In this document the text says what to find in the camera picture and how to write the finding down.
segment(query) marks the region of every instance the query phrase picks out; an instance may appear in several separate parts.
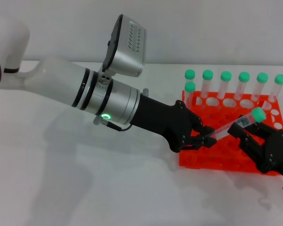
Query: green cap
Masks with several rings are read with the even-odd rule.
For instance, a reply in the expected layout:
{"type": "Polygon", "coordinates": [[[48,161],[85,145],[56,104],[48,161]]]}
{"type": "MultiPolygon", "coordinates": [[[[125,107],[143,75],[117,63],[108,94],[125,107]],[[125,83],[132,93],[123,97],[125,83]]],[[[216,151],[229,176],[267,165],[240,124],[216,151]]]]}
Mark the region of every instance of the green cap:
{"type": "Polygon", "coordinates": [[[251,111],[254,119],[256,122],[262,122],[266,119],[265,112],[262,110],[261,107],[256,107],[251,111]]]}
{"type": "Polygon", "coordinates": [[[194,78],[195,78],[195,72],[194,72],[194,70],[192,70],[192,69],[186,70],[185,73],[184,73],[184,77],[185,77],[186,79],[194,79],[194,78]]]}
{"type": "Polygon", "coordinates": [[[196,89],[196,85],[195,85],[194,82],[191,82],[191,81],[190,81],[190,82],[187,82],[187,83],[185,84],[185,86],[184,86],[184,90],[187,91],[187,92],[189,92],[189,93],[194,92],[195,89],[196,89]]]}
{"type": "Polygon", "coordinates": [[[250,80],[250,74],[248,72],[241,72],[239,75],[239,81],[248,82],[250,80]]]}
{"type": "Polygon", "coordinates": [[[222,81],[230,81],[232,79],[232,73],[222,72],[220,78],[221,78],[222,81]]]}
{"type": "Polygon", "coordinates": [[[211,70],[205,70],[202,77],[204,80],[211,80],[213,78],[213,72],[211,70]]]}
{"type": "Polygon", "coordinates": [[[283,74],[278,74],[275,77],[275,83],[277,83],[279,85],[283,85],[283,74]]]}
{"type": "Polygon", "coordinates": [[[260,72],[257,76],[257,81],[260,83],[266,83],[268,80],[268,75],[264,72],[260,72]]]}

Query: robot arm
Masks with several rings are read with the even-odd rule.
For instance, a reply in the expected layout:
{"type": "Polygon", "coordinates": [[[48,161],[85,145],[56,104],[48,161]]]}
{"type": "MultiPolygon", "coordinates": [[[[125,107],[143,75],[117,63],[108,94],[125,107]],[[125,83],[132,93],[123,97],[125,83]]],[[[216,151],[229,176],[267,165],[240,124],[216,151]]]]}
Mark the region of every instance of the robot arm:
{"type": "Polygon", "coordinates": [[[18,72],[29,38],[21,22],[0,17],[0,89],[33,92],[110,119],[105,124],[121,131],[111,121],[138,126],[162,135],[170,149],[210,147],[216,140],[205,138],[213,131],[201,118],[177,100],[168,106],[140,94],[134,87],[112,79],[116,73],[138,77],[144,66],[146,30],[120,15],[108,42],[98,72],[58,58],[47,58],[27,73],[18,72]],[[199,135],[191,137],[192,130],[199,135]]]}

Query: rack hole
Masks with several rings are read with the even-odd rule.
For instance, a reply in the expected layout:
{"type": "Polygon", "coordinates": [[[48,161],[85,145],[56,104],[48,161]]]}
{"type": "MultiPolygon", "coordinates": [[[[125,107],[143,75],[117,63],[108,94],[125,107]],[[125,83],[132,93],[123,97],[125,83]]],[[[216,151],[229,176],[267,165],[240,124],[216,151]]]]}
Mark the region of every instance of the rack hole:
{"type": "Polygon", "coordinates": [[[236,101],[231,98],[224,99],[222,103],[225,107],[236,107],[236,101]]]}
{"type": "Polygon", "coordinates": [[[243,108],[253,108],[254,103],[250,100],[244,99],[244,100],[240,101],[240,106],[243,107],[243,108]]]}
{"type": "Polygon", "coordinates": [[[278,110],[276,110],[276,109],[272,109],[270,112],[273,115],[278,115],[279,114],[278,110]]]}
{"type": "Polygon", "coordinates": [[[281,123],[278,123],[278,122],[276,122],[275,124],[274,124],[274,127],[276,128],[276,129],[282,129],[282,124],[281,123]]]}
{"type": "Polygon", "coordinates": [[[219,101],[214,97],[209,97],[206,100],[206,103],[208,106],[218,106],[219,105],[219,101]]]}

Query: clear plastic tube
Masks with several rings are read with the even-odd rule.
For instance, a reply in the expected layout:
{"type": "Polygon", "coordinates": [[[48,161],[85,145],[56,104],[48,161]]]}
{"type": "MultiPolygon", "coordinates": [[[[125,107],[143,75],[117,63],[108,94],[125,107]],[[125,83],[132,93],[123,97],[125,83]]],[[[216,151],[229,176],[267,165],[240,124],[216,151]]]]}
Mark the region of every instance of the clear plastic tube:
{"type": "Polygon", "coordinates": [[[277,96],[279,95],[281,88],[283,85],[279,85],[277,83],[274,84],[273,89],[268,97],[268,101],[269,102],[275,102],[275,100],[277,99],[277,96]]]}
{"type": "Polygon", "coordinates": [[[234,95],[235,100],[241,100],[242,99],[242,95],[244,93],[245,87],[246,87],[246,82],[239,81],[235,95],[234,95]]]}
{"type": "Polygon", "coordinates": [[[260,72],[257,76],[255,89],[250,97],[252,101],[258,101],[265,83],[268,81],[268,74],[260,72]]]}
{"type": "Polygon", "coordinates": [[[210,134],[210,136],[215,138],[216,140],[220,140],[229,135],[227,131],[234,122],[236,122],[239,126],[244,128],[255,122],[261,122],[265,119],[266,119],[266,115],[264,111],[260,107],[257,107],[253,109],[250,113],[216,129],[212,134],[210,134]]]}
{"type": "Polygon", "coordinates": [[[185,79],[185,82],[190,82],[190,81],[194,81],[194,79],[185,79]]]}
{"type": "Polygon", "coordinates": [[[184,103],[188,109],[192,107],[193,93],[196,89],[194,82],[187,82],[184,86],[184,103]]]}
{"type": "Polygon", "coordinates": [[[193,93],[194,92],[184,91],[184,103],[188,109],[192,108],[193,93]]]}
{"type": "Polygon", "coordinates": [[[263,90],[264,85],[265,85],[265,83],[261,83],[261,82],[257,81],[255,89],[253,91],[253,94],[250,97],[250,99],[252,101],[258,101],[259,100],[259,97],[261,95],[261,92],[263,90]]]}
{"type": "Polygon", "coordinates": [[[201,88],[201,98],[208,97],[209,86],[211,84],[211,80],[203,80],[202,81],[202,88],[201,88]]]}
{"type": "Polygon", "coordinates": [[[277,96],[279,95],[281,88],[283,86],[283,74],[278,74],[275,77],[275,84],[273,86],[273,89],[268,97],[269,102],[275,102],[277,99],[277,96]]]}
{"type": "Polygon", "coordinates": [[[225,97],[227,86],[228,86],[228,81],[221,81],[219,91],[217,94],[218,99],[223,99],[225,97]]]}

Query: orange test tube rack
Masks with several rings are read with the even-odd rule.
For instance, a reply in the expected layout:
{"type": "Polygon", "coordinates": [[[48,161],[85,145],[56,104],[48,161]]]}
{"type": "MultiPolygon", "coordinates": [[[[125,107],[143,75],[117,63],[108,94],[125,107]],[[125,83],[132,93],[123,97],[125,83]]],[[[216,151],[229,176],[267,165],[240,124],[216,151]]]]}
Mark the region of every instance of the orange test tube rack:
{"type": "MultiPolygon", "coordinates": [[[[250,100],[251,94],[243,94],[240,101],[234,100],[233,96],[234,93],[226,93],[224,99],[220,100],[217,99],[217,92],[209,92],[208,97],[202,99],[200,98],[200,91],[195,91],[190,110],[202,118],[204,125],[218,129],[238,119],[241,114],[249,113],[254,107],[264,105],[266,120],[263,123],[274,128],[278,127],[277,129],[281,126],[283,128],[278,100],[269,103],[267,101],[268,95],[261,95],[259,101],[254,103],[250,100]]],[[[264,141],[258,137],[254,137],[254,139],[260,144],[264,141]]],[[[256,169],[255,163],[238,147],[239,141],[232,136],[227,136],[218,140],[211,148],[201,147],[199,150],[182,150],[179,153],[179,165],[190,169],[260,173],[256,169]]],[[[278,173],[271,171],[266,175],[278,175],[278,173]]]]}

